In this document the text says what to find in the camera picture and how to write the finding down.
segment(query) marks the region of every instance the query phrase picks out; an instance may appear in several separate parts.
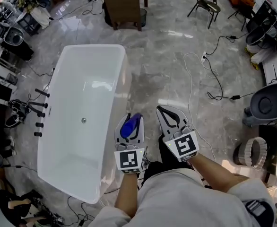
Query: chair seat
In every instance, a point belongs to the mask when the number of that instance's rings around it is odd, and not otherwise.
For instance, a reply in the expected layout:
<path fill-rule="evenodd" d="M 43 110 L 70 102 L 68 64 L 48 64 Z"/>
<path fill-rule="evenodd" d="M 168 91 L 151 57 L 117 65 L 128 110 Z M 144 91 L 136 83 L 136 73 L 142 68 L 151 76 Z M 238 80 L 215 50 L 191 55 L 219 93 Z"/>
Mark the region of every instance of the chair seat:
<path fill-rule="evenodd" d="M 206 2 L 208 5 L 210 5 L 210 6 L 212 6 L 212 7 L 214 7 L 214 8 L 216 9 L 216 11 L 215 11 L 213 8 L 209 7 L 209 8 L 210 8 L 210 11 L 211 11 L 212 13 L 219 13 L 219 12 L 220 12 L 220 7 L 219 7 L 217 4 L 215 4 L 214 2 L 207 1 L 207 0 L 205 0 L 205 2 Z M 205 6 L 202 4 L 202 1 L 201 1 L 201 0 L 198 1 L 198 4 L 199 4 L 199 6 L 201 6 L 202 8 L 208 9 L 208 8 L 205 8 Z"/>

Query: gray marble floor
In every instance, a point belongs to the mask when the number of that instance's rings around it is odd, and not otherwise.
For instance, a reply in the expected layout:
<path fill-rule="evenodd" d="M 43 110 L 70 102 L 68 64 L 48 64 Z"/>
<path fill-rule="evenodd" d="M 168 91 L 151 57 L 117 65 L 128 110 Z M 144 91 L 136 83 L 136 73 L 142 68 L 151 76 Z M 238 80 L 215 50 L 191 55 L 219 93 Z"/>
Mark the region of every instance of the gray marble floor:
<path fill-rule="evenodd" d="M 64 16 L 62 21 L 53 21 L 51 25 L 28 42 L 35 51 L 29 63 L 20 64 L 22 72 L 18 76 L 17 98 L 26 101 L 28 94 L 34 98 L 38 94 L 35 88 L 44 88 L 50 77 L 35 75 L 29 66 L 37 73 L 51 73 L 64 46 L 71 44 L 121 44 L 125 47 L 133 80 L 128 111 L 141 112 L 145 117 L 145 136 L 148 144 L 150 160 L 160 160 L 157 147 L 159 124 L 155 108 L 159 104 L 175 106 L 182 109 L 192 123 L 188 110 L 188 100 L 191 91 L 191 79 L 187 73 L 183 56 L 186 53 L 196 53 L 199 57 L 204 51 L 214 50 L 220 35 L 241 36 L 243 18 L 232 17 L 233 8 L 228 0 L 217 0 L 221 8 L 217 21 L 206 29 L 207 11 L 199 8 L 193 11 L 189 18 L 187 14 L 196 0 L 149 0 L 147 24 L 142 32 L 133 27 L 123 25 L 113 31 L 104 22 L 101 15 L 82 15 L 87 9 L 92 9 L 87 0 L 65 0 L 52 11 L 55 19 Z M 102 10 L 100 0 L 94 2 L 93 12 Z M 211 66 L 219 73 L 219 80 L 225 96 L 245 95 L 263 86 L 260 71 L 249 64 L 249 57 L 244 52 L 244 37 L 230 43 L 222 38 L 216 52 L 209 56 Z M 201 136 L 212 145 L 216 161 L 228 167 L 235 173 L 260 176 L 248 168 L 232 164 L 232 153 L 240 139 L 244 136 L 242 113 L 249 104 L 250 97 L 231 101 L 210 100 L 207 91 L 219 95 L 220 89 L 215 79 L 206 76 L 202 65 L 194 54 L 185 57 L 188 70 L 192 74 L 192 96 L 190 110 L 193 123 Z M 23 164 L 36 169 L 37 138 L 35 131 L 36 114 L 29 114 L 25 124 L 11 130 L 16 140 L 17 155 L 12 163 Z M 213 159 L 210 146 L 199 138 L 200 152 Z M 22 194 L 31 189 L 38 190 L 44 196 L 44 202 L 50 209 L 65 218 L 65 223 L 75 222 L 77 218 L 67 206 L 68 195 L 53 188 L 37 177 L 35 172 L 27 169 L 8 169 L 7 175 L 15 186 L 17 193 Z M 110 189 L 119 185 L 121 176 L 117 173 L 117 181 Z M 96 215 L 102 205 L 114 202 L 117 192 L 103 196 L 102 202 L 95 205 L 84 204 L 88 213 Z M 76 212 L 82 213 L 80 201 L 71 198 L 70 205 Z"/>

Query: white bathtub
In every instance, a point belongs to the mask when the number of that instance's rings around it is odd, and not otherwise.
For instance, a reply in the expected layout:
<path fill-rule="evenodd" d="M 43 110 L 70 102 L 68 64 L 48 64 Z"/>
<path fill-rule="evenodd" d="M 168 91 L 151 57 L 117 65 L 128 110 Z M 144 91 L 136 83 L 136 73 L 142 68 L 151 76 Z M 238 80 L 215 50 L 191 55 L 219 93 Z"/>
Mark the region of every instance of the white bathtub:
<path fill-rule="evenodd" d="M 98 202 L 114 180 L 113 132 L 126 113 L 130 84 L 124 47 L 64 48 L 39 128 L 40 178 L 82 201 Z"/>

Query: blue object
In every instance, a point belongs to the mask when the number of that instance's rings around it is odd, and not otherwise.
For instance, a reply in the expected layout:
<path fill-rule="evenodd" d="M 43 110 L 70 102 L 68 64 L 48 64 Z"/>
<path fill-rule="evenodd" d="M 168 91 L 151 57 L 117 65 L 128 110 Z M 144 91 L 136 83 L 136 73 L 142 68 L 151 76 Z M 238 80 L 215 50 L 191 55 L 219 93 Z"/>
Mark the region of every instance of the blue object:
<path fill-rule="evenodd" d="M 121 136 L 125 139 L 129 137 L 135 128 L 139 125 L 140 118 L 142 115 L 140 113 L 136 113 L 133 115 L 121 128 Z"/>

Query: power outlet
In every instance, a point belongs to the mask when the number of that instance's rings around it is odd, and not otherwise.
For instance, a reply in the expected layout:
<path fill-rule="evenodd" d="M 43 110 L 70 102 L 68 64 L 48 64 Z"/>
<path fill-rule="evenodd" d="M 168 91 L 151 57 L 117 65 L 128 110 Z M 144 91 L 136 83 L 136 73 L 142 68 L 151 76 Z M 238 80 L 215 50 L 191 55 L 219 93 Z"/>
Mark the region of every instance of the power outlet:
<path fill-rule="evenodd" d="M 203 55 L 201 56 L 201 59 L 200 59 L 200 61 L 201 61 L 201 63 L 204 63 L 205 62 L 205 58 L 204 57 L 207 57 L 207 52 L 203 52 Z"/>

